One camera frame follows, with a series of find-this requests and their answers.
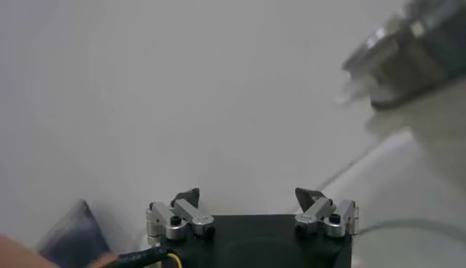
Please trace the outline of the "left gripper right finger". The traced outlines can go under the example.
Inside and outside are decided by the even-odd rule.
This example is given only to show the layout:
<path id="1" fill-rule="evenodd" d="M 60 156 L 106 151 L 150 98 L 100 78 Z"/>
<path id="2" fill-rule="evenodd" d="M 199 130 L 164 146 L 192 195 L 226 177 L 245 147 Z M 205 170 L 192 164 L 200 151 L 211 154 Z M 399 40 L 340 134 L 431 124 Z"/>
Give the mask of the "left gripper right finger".
<path id="1" fill-rule="evenodd" d="M 358 233 L 359 207 L 353 200 L 335 203 L 322 192 L 295 188 L 302 209 L 295 215 L 295 233 L 299 237 L 323 231 L 328 237 L 353 236 Z"/>

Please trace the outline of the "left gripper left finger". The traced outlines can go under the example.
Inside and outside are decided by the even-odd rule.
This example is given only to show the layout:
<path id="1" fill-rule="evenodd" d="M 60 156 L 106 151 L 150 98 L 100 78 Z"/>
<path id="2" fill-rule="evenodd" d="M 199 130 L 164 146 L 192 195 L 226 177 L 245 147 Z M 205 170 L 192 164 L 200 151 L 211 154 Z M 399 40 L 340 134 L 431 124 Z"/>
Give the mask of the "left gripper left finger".
<path id="1" fill-rule="evenodd" d="M 178 193 L 169 205 L 151 202 L 146 210 L 148 240 L 185 240 L 188 232 L 210 239 L 216 233 L 212 215 L 199 209 L 200 189 Z"/>

